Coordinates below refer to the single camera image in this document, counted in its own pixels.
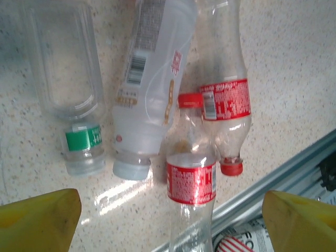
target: crushed plastic bottle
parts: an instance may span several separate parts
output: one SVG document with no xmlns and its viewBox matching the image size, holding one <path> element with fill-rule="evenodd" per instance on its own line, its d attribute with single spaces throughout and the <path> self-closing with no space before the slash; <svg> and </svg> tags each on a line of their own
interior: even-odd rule
<svg viewBox="0 0 336 252">
<path fill-rule="evenodd" d="M 43 115 L 60 132 L 70 175 L 105 167 L 105 111 L 91 8 L 78 1 L 26 0 L 27 51 Z"/>
<path fill-rule="evenodd" d="M 251 107 L 239 36 L 240 0 L 196 0 L 196 40 L 204 98 L 204 126 L 220 153 L 223 174 L 243 172 L 240 148 L 251 126 Z"/>
<path fill-rule="evenodd" d="M 173 122 L 187 54 L 194 34 L 194 0 L 137 2 L 125 80 L 112 110 L 113 173 L 144 180 Z"/>
<path fill-rule="evenodd" d="M 178 134 L 167 149 L 170 200 L 169 251 L 211 252 L 211 221 L 216 196 L 216 151 L 202 125 L 200 93 L 178 97 Z"/>
</svg>

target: white bottle cap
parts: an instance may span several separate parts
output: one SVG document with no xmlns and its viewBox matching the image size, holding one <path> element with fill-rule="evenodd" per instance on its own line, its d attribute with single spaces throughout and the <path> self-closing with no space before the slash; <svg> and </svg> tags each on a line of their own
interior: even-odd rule
<svg viewBox="0 0 336 252">
<path fill-rule="evenodd" d="M 149 165 L 129 164 L 115 160 L 113 164 L 114 175 L 124 180 L 144 180 L 148 176 Z"/>
</svg>

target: green bottle label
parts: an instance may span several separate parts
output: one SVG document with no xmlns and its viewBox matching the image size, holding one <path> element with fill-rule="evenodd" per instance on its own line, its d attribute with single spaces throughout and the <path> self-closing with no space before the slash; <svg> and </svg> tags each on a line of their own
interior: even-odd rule
<svg viewBox="0 0 336 252">
<path fill-rule="evenodd" d="M 100 126 L 76 132 L 66 132 L 69 151 L 84 151 L 101 144 Z"/>
</svg>

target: barcode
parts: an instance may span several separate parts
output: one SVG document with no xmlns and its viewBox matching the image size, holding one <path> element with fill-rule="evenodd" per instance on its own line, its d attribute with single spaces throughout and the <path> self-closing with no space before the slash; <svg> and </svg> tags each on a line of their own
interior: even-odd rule
<svg viewBox="0 0 336 252">
<path fill-rule="evenodd" d="M 217 119 L 213 92 L 202 93 L 204 100 L 205 119 Z"/>
<path fill-rule="evenodd" d="M 216 191 L 216 164 L 212 166 L 212 192 Z"/>
<path fill-rule="evenodd" d="M 127 76 L 127 83 L 140 85 L 145 69 L 146 57 L 133 55 L 130 70 Z"/>
</svg>

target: black component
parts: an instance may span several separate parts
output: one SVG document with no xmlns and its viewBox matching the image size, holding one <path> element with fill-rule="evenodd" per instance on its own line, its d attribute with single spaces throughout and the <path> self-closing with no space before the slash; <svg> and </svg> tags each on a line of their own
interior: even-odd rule
<svg viewBox="0 0 336 252">
<path fill-rule="evenodd" d="M 320 164 L 322 187 L 332 192 L 336 189 L 336 152 L 330 154 Z"/>
</svg>

